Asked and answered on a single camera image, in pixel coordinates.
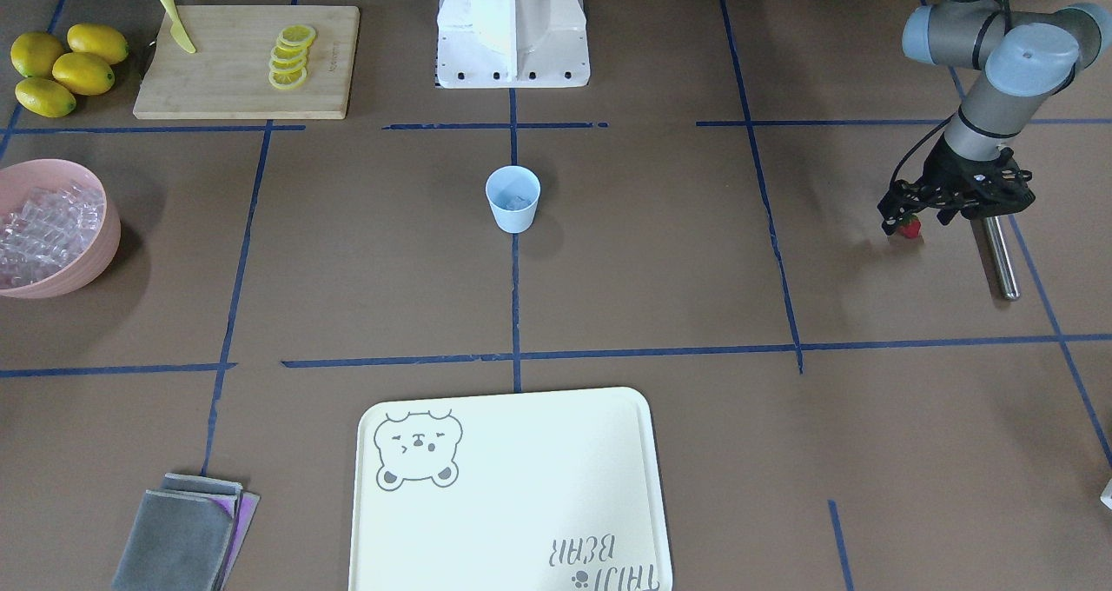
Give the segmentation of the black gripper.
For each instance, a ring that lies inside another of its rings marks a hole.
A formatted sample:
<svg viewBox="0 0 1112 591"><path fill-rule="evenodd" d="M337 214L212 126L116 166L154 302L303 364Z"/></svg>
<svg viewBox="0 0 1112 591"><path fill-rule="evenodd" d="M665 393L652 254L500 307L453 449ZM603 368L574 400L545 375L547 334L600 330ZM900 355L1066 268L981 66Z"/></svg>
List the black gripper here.
<svg viewBox="0 0 1112 591"><path fill-rule="evenodd" d="M942 226L949 226L964 208L976 201L974 176L993 171L996 171L996 160L965 158L950 147L949 139L941 138L923 164L922 186L903 180L890 183L877 204L882 232L888 237L897 235L898 221L929 209L937 211Z"/></svg>

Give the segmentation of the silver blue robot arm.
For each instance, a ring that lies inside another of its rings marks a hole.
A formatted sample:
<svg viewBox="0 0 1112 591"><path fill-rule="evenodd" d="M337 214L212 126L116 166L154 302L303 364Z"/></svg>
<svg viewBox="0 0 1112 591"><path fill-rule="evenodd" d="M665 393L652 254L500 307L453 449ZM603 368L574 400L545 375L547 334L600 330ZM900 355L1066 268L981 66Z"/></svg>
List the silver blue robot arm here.
<svg viewBox="0 0 1112 591"><path fill-rule="evenodd" d="M1017 166L1011 144L1050 96L1108 52L1109 12L1094 3L1039 13L1016 11L1011 0L940 0L910 14L902 47L922 63L976 70L977 80L929 132L934 146L919 179L890 177L877 205L886 235L920 211L949 225L1031 206L1032 175Z"/></svg>

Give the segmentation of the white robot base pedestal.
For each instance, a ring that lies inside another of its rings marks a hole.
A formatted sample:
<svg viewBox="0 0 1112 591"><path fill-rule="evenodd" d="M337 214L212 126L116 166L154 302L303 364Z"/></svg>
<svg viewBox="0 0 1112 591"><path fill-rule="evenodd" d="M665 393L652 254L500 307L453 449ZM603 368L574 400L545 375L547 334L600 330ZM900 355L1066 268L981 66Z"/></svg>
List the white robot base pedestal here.
<svg viewBox="0 0 1112 591"><path fill-rule="evenodd" d="M440 0L434 83L449 90L589 83L583 0Z"/></svg>

